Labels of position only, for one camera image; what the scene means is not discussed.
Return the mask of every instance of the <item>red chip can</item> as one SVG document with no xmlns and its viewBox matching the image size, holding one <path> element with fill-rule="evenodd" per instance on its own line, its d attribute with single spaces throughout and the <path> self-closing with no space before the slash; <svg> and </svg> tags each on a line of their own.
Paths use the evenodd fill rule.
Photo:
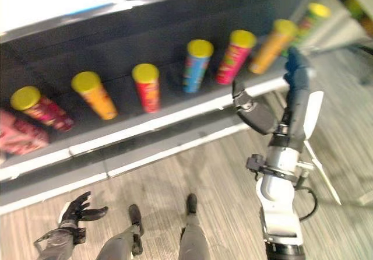
<svg viewBox="0 0 373 260">
<path fill-rule="evenodd" d="M 156 113 L 159 110 L 159 71 L 152 64 L 139 64 L 132 70 L 138 94 L 144 110 Z"/>
<path fill-rule="evenodd" d="M 17 90 L 10 99 L 15 110 L 20 110 L 47 126 L 60 131 L 68 131 L 73 126 L 73 120 L 55 102 L 42 96 L 33 86 Z"/>
</svg>

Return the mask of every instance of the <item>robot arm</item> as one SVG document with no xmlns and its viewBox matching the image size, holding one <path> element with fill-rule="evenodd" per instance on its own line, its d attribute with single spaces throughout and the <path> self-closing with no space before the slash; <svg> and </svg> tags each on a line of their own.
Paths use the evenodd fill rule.
<svg viewBox="0 0 373 260">
<path fill-rule="evenodd" d="M 240 118 L 261 134 L 273 134 L 266 160 L 254 154 L 247 161 L 248 169 L 264 174 L 256 184 L 256 193 L 262 204 L 260 215 L 269 260 L 305 259 L 300 220 L 293 210 L 293 183 L 298 180 L 295 169 L 305 139 L 303 123 L 309 98 L 309 67 L 294 47 L 289 49 L 286 69 L 284 78 L 290 90 L 279 123 L 243 86 L 233 86 L 234 104 Z"/>
<path fill-rule="evenodd" d="M 85 209 L 90 204 L 91 192 L 86 192 L 72 201 L 62 216 L 57 229 L 54 229 L 34 242 L 39 251 L 37 260 L 67 260 L 71 257 L 74 246 L 86 240 L 86 229 L 78 228 L 79 221 L 93 221 L 104 217 L 108 211 L 105 206 L 101 209 Z M 39 243 L 47 240 L 47 246 L 41 249 Z"/>
</svg>

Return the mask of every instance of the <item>pink package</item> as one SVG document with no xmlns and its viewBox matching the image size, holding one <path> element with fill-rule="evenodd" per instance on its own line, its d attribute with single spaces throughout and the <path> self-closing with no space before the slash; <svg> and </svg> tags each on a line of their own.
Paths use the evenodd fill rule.
<svg viewBox="0 0 373 260">
<path fill-rule="evenodd" d="M 26 154 L 48 145 L 48 134 L 10 113 L 0 110 L 0 149 Z"/>
</svg>

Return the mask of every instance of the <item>yellow lid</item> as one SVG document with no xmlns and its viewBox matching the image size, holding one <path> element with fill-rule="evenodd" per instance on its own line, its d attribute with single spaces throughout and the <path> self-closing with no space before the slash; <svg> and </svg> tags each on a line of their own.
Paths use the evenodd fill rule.
<svg viewBox="0 0 373 260">
<path fill-rule="evenodd" d="M 158 79 L 159 71 L 152 64 L 139 64 L 133 68 L 132 77 L 138 83 L 150 83 Z"/>
<path fill-rule="evenodd" d="M 10 104 L 15 110 L 26 110 L 38 103 L 40 91 L 34 86 L 21 88 L 12 95 Z"/>
<path fill-rule="evenodd" d="M 298 27 L 290 20 L 277 19 L 274 23 L 274 28 L 281 34 L 295 36 L 298 33 Z"/>
<path fill-rule="evenodd" d="M 316 14 L 319 17 L 323 17 L 323 18 L 327 18 L 331 14 L 331 11 L 330 11 L 330 9 L 327 6 L 321 5 L 321 4 L 315 3 L 315 2 L 311 2 L 308 5 L 308 9 L 312 13 Z"/>
<path fill-rule="evenodd" d="M 192 40 L 188 43 L 188 52 L 197 58 L 207 58 L 213 54 L 214 46 L 207 40 Z"/>
<path fill-rule="evenodd" d="M 71 87 L 78 93 L 84 93 L 101 86 L 101 80 L 95 72 L 81 72 L 71 80 Z"/>
<path fill-rule="evenodd" d="M 256 44 L 254 34 L 244 30 L 233 31 L 230 40 L 231 44 L 244 48 L 252 48 Z"/>
</svg>

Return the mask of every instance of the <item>pink chip can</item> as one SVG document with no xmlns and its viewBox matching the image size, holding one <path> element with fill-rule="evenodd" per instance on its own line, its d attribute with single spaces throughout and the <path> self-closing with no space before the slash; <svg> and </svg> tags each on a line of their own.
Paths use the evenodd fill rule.
<svg viewBox="0 0 373 260">
<path fill-rule="evenodd" d="M 231 33 L 228 49 L 217 71 L 217 83 L 228 85 L 233 81 L 255 43 L 256 37 L 249 31 Z"/>
<path fill-rule="evenodd" d="M 15 110 L 20 110 L 47 126 L 60 131 L 68 131 L 73 126 L 73 120 L 66 112 L 33 86 L 17 90 L 10 98 L 10 104 Z"/>
</svg>

